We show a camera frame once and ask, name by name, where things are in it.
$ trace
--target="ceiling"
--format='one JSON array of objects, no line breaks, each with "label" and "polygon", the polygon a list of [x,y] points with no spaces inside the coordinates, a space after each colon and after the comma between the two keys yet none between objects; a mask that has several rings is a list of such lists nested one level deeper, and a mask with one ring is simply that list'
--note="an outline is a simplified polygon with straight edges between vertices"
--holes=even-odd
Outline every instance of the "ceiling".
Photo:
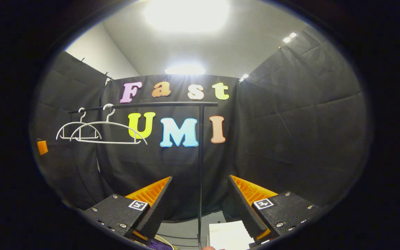
[{"label": "ceiling", "polygon": [[124,7],[103,22],[108,34],[140,75],[165,74],[165,68],[196,63],[205,74],[251,73],[306,23],[258,0],[228,0],[225,24],[214,32],[168,32],[146,21],[149,0]]}]

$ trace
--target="blue letter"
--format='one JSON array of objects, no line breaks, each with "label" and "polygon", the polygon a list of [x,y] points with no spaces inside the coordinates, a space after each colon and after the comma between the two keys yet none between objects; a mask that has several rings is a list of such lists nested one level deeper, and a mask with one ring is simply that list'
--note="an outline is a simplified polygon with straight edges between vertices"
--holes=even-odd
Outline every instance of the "blue letter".
[{"label": "blue letter", "polygon": [[163,141],[160,142],[161,147],[172,147],[173,143],[171,142],[170,136],[172,136],[177,146],[180,145],[183,136],[183,146],[197,147],[199,145],[195,137],[195,124],[197,124],[197,119],[185,119],[181,128],[178,128],[172,118],[162,118],[160,122],[163,123]]}]

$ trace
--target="white paper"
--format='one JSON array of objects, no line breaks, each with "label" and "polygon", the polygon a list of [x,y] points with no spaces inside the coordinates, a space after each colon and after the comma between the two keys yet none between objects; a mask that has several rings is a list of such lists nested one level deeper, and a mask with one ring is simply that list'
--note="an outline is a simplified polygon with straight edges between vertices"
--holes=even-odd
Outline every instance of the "white paper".
[{"label": "white paper", "polygon": [[216,250],[247,250],[253,242],[241,220],[209,224],[209,245]]}]

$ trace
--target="floor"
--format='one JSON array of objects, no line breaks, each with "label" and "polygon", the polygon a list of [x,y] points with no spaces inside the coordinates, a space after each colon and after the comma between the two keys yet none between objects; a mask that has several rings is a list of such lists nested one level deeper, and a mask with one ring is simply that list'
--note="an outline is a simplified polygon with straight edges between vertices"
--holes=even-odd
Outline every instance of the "floor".
[{"label": "floor", "polygon": [[[225,223],[225,218],[221,211],[202,217],[201,220],[201,244],[202,247],[209,245],[209,224]],[[180,250],[198,249],[197,244],[198,220],[188,220],[182,223],[162,223],[157,235],[167,240],[169,243],[178,247]]]}]

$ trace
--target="white wall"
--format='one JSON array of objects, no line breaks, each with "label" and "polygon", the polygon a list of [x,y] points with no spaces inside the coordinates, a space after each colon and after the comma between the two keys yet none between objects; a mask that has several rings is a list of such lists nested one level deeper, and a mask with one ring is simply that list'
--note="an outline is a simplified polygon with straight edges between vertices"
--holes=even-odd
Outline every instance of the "white wall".
[{"label": "white wall", "polygon": [[140,76],[110,38],[103,23],[81,35],[66,52],[113,79]]}]

